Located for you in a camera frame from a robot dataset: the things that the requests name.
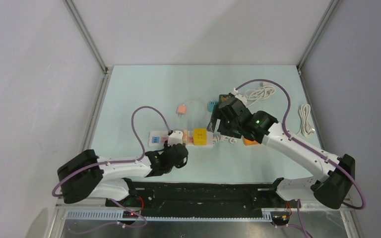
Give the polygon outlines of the orange power strip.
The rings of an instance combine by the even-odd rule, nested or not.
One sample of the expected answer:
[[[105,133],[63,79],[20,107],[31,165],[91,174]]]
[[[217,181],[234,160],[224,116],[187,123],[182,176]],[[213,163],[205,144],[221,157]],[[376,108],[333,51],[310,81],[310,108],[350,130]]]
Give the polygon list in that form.
[[[246,139],[246,138],[243,138],[242,139],[243,140],[243,144],[245,145],[245,146],[254,146],[254,145],[258,145],[259,143],[257,142],[257,141],[251,141],[251,140],[248,140],[248,139]]]

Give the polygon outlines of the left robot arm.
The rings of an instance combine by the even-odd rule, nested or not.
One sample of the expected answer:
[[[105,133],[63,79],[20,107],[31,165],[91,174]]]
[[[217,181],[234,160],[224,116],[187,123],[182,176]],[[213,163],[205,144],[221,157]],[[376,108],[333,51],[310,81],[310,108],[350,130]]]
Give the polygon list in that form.
[[[136,202],[137,194],[131,177],[158,177],[173,168],[187,164],[189,152],[185,145],[175,144],[162,150],[145,152],[142,158],[99,157],[88,149],[57,170],[56,189],[64,203],[73,204],[86,198],[107,198],[124,206]]]

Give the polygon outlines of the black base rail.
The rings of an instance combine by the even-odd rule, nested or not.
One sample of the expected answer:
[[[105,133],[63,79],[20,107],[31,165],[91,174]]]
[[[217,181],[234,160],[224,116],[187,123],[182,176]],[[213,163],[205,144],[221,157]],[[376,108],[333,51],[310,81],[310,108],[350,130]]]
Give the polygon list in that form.
[[[256,219],[266,218],[266,209],[295,207],[298,199],[313,200],[313,193],[283,195],[273,183],[177,183],[134,181],[132,194],[119,203],[139,208],[146,218],[161,219]]]

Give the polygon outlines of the pink usb charger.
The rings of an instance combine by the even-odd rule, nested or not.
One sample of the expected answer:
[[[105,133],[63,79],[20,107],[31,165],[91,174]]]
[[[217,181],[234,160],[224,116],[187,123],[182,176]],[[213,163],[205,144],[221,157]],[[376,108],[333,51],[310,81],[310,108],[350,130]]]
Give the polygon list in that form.
[[[177,107],[176,114],[181,117],[187,113],[187,106],[185,104],[181,104]]]

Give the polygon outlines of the white multicolour power strip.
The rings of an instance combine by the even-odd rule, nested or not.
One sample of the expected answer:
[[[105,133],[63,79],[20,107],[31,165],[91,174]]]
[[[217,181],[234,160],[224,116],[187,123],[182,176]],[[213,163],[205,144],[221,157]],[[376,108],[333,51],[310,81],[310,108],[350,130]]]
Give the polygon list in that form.
[[[208,132],[206,145],[195,145],[193,143],[193,131],[188,131],[188,143],[186,147],[198,147],[198,148],[212,148],[214,146],[213,133]],[[168,140],[167,131],[150,131],[148,145],[152,148],[162,148],[164,143]]]

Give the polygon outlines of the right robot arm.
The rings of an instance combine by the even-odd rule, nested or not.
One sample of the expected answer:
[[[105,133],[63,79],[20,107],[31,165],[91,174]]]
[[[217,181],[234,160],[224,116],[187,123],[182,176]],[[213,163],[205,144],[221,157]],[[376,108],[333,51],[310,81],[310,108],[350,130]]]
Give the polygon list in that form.
[[[267,112],[251,113],[237,97],[229,96],[219,101],[207,130],[263,144],[312,174],[308,178],[276,179],[273,190],[268,194],[270,204],[275,207],[281,207],[290,200],[316,199],[328,208],[339,209],[353,185],[355,160],[351,156],[339,157],[313,148],[284,129],[283,124]]]

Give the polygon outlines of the beige cube socket adapter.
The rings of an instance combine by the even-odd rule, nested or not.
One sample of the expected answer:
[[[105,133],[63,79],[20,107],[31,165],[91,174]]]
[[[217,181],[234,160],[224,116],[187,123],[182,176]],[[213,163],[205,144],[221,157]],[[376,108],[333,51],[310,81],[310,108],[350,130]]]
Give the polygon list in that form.
[[[182,142],[185,145],[188,145],[188,144],[191,143],[190,136],[189,136],[189,131],[186,130],[186,129],[183,130]]]

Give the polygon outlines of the yellow cube socket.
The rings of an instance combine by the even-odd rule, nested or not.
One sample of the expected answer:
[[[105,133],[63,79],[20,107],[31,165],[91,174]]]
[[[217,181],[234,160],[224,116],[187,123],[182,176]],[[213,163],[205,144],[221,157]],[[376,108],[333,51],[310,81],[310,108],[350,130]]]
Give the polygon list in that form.
[[[194,146],[207,145],[207,130],[206,128],[195,128],[193,130],[193,144]]]

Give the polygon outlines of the dark green dragon adapter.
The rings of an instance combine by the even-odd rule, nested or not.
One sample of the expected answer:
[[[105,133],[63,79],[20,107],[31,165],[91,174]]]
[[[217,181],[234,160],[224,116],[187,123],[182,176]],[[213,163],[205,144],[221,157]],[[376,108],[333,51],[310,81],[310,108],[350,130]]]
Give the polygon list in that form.
[[[229,94],[220,94],[219,97],[218,97],[218,102],[219,103],[225,102],[229,98],[230,98]]]

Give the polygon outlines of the teal blue power strip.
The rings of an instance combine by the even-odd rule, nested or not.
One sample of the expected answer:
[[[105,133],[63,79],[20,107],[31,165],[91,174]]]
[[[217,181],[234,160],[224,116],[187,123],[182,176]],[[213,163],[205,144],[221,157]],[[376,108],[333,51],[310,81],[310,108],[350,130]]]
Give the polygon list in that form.
[[[215,106],[218,104],[218,102],[217,101],[209,101],[208,103],[207,103],[207,111],[209,112],[209,113],[212,113],[213,111],[214,111],[214,108],[215,108]]]

